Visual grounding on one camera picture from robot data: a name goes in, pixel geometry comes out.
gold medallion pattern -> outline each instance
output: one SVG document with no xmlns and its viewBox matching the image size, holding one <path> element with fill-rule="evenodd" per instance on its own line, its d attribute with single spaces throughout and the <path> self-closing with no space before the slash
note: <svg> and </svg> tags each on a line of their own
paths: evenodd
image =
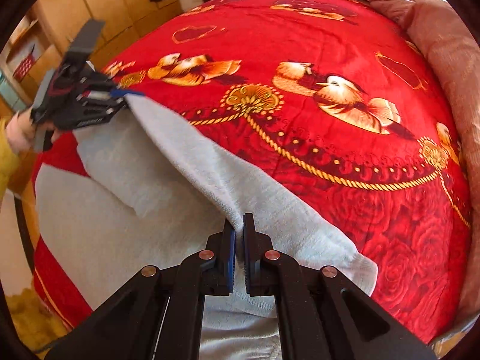
<svg viewBox="0 0 480 360">
<path fill-rule="evenodd" d="M 272 89 L 266 85 L 243 85 L 230 91 L 225 103 L 232 105 L 235 111 L 243 111 L 247 114 L 270 111 L 280 103 L 280 99 Z"/>
<path fill-rule="evenodd" d="M 118 84 L 122 88 L 128 88 L 131 85 L 140 84 L 146 75 L 147 75 L 146 70 L 141 70 L 135 73 L 126 74 L 121 78 Z"/>
<path fill-rule="evenodd" d="M 428 137 L 422 137 L 418 140 L 420 144 L 420 157 L 428 162 L 437 170 L 443 170 L 447 167 L 448 154 L 445 149 L 439 147 Z"/>
</svg>

red blanket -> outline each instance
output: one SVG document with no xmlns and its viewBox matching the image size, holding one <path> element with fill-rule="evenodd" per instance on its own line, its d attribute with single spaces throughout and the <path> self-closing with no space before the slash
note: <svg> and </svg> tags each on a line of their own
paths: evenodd
<svg viewBox="0 0 480 360">
<path fill-rule="evenodd" d="M 392 21 L 354 0 L 213 0 L 106 72 L 342 230 L 378 264 L 373 298 L 423 341 L 450 327 L 470 245 L 461 144 L 434 74 Z M 85 175 L 71 139 L 41 161 Z"/>
</svg>

floor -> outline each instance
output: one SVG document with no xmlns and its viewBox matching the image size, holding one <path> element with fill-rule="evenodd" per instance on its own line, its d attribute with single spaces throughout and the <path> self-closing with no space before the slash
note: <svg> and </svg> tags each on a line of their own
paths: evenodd
<svg viewBox="0 0 480 360">
<path fill-rule="evenodd" d="M 14 196 L 9 191 L 0 209 L 0 280 L 8 296 L 20 294 L 32 281 L 17 226 Z"/>
</svg>

pillow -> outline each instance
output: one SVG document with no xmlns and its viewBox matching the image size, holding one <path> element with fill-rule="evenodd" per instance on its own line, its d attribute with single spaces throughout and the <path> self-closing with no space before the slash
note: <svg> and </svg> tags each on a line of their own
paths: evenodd
<svg viewBox="0 0 480 360">
<path fill-rule="evenodd" d="M 472 244 L 457 320 L 480 310 L 480 48 L 441 0 L 369 0 L 406 31 L 434 70 L 450 102 L 469 177 Z"/>
</svg>

shelf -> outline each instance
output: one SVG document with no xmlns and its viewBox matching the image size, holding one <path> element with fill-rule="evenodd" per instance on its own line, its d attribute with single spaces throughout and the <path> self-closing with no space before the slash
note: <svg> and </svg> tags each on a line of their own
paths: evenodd
<svg viewBox="0 0 480 360">
<path fill-rule="evenodd" d="M 11 43 L 11 49 L 7 55 L 7 62 L 9 62 L 11 58 L 19 51 L 23 43 L 25 43 L 25 40 L 29 38 L 29 36 L 32 34 L 32 32 L 35 31 L 37 27 L 39 27 L 39 25 L 38 20 L 36 19 L 32 21 L 27 28 L 20 32 L 17 39 L 15 39 L 15 42 Z"/>
</svg>

